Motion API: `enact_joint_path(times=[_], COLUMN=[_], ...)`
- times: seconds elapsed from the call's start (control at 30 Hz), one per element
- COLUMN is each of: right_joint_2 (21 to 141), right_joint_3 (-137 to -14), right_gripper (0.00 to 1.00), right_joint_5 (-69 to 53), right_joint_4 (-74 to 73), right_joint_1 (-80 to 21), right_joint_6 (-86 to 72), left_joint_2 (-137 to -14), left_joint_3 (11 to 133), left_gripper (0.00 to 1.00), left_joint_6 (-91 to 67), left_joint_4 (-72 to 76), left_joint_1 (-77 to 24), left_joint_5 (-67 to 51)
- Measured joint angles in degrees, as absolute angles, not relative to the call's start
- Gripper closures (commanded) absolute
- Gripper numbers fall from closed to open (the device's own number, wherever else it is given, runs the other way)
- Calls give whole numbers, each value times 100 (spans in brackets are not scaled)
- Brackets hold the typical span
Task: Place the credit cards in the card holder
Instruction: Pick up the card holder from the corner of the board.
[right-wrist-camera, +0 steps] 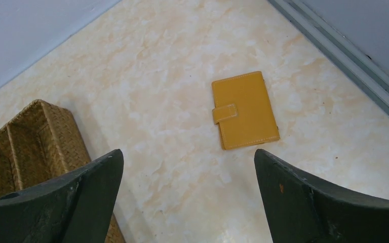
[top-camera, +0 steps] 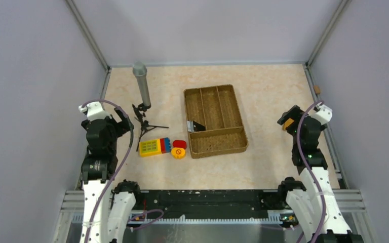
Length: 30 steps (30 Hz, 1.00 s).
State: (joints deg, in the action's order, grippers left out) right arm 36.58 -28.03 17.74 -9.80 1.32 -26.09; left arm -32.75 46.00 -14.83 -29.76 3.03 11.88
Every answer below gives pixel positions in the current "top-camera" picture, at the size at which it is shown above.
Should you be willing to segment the stack of black cards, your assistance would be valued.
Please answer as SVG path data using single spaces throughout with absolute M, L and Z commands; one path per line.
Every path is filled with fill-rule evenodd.
M 194 120 L 188 120 L 187 122 L 187 130 L 188 132 L 202 132 L 206 130 L 206 127 Z

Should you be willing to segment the yellow leather card holder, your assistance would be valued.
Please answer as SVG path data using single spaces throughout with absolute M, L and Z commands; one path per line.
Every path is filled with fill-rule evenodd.
M 292 118 L 287 119 L 283 125 L 282 125 L 282 130 L 283 131 L 289 131 L 289 130 L 294 130 L 294 120 Z

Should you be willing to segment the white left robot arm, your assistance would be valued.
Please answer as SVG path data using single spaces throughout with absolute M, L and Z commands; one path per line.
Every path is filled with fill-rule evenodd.
M 103 99 L 88 101 L 79 107 L 87 118 L 82 122 L 88 141 L 82 163 L 84 214 L 81 242 L 122 242 L 132 209 L 140 207 L 142 195 L 137 182 L 124 180 L 115 188 L 111 185 L 123 163 L 118 162 L 117 141 L 130 133 L 134 140 L 133 124 L 117 105 L 117 122 L 103 106 Z

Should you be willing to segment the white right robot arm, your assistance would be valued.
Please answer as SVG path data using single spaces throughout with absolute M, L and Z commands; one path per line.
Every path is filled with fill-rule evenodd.
M 277 121 L 292 136 L 291 158 L 300 179 L 287 177 L 278 187 L 277 203 L 291 209 L 302 229 L 299 241 L 363 242 L 355 234 L 338 206 L 329 179 L 328 164 L 319 148 L 319 137 L 332 118 L 332 110 L 317 102 L 310 115 L 294 105 Z

